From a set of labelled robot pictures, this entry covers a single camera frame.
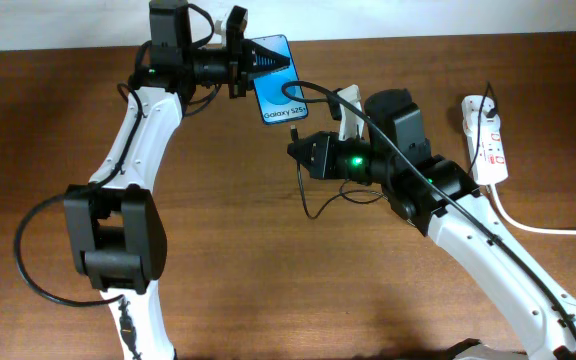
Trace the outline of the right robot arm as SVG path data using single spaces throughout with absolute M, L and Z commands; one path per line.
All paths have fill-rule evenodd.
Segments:
M 405 89 L 370 96 L 357 108 L 325 97 L 350 132 L 291 133 L 288 154 L 313 179 L 378 184 L 391 209 L 451 255 L 516 333 L 528 359 L 576 359 L 576 299 L 522 247 L 474 180 L 431 152 L 422 115 Z

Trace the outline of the blue Samsung Galaxy smartphone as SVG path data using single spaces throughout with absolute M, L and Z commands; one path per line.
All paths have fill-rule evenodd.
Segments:
M 281 90 L 284 83 L 298 80 L 287 38 L 284 35 L 272 35 L 254 38 L 253 41 L 290 60 L 287 68 L 253 81 L 263 123 L 274 125 L 306 118 L 307 105 L 286 97 Z

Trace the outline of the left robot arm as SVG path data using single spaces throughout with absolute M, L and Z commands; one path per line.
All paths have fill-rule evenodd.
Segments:
M 199 86 L 227 86 L 243 97 L 256 78 L 288 67 L 286 56 L 244 36 L 248 12 L 233 7 L 210 32 L 192 37 L 188 1 L 149 4 L 150 40 L 137 50 L 133 73 L 119 89 L 126 114 L 111 150 L 86 185 L 64 201 L 74 265 L 108 305 L 126 359 L 174 359 L 159 299 L 167 237 L 153 199 L 167 144 L 194 104 Z

